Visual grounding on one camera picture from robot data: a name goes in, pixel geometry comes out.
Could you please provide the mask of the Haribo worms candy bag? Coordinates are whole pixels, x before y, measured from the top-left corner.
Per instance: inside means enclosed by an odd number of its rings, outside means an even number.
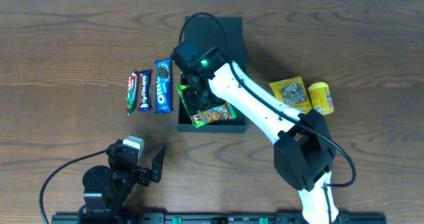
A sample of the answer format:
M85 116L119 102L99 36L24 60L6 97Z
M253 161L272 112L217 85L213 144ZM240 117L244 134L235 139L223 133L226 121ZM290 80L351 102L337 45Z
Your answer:
M201 110L194 103L196 92L189 85L177 85L176 90L195 128L217 121L229 121L237 118L234 109L228 102Z

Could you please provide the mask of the blue Oreo cookie pack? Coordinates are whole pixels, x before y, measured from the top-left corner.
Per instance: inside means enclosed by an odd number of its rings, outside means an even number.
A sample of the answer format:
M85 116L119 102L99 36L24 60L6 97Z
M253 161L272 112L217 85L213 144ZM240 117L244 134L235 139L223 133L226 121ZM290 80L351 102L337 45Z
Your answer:
M172 60L155 61L156 64L156 108L155 113L172 112Z

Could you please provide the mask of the yellow Hacks candy bag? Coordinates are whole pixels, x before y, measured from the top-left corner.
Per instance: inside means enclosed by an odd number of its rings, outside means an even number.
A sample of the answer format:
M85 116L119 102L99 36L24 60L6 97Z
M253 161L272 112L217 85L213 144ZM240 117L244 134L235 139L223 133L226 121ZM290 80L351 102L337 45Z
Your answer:
M290 107L299 109L303 113L312 110L303 80L300 76L270 83L274 96Z

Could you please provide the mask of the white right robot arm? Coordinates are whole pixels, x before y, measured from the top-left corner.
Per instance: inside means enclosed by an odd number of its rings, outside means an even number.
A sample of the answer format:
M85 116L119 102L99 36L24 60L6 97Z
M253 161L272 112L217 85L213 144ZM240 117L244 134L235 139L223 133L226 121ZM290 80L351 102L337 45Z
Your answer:
M299 192L303 218L308 223L337 220L331 171L339 146L321 114L304 114L278 101L219 48L200 52L190 43L182 43L174 49L172 60L187 80L182 99L189 113L224 104L238 109L273 144L274 168Z

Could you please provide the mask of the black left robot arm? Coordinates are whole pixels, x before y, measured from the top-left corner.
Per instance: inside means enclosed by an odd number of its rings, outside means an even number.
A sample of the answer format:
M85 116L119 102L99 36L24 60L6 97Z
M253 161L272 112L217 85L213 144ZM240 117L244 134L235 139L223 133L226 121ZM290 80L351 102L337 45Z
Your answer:
M160 182L166 147L152 159L150 168L138 165L143 150L144 140L134 136L118 139L106 149L109 165L95 166L83 175L86 214L78 212L78 223L140 223L140 215L124 203L136 184Z

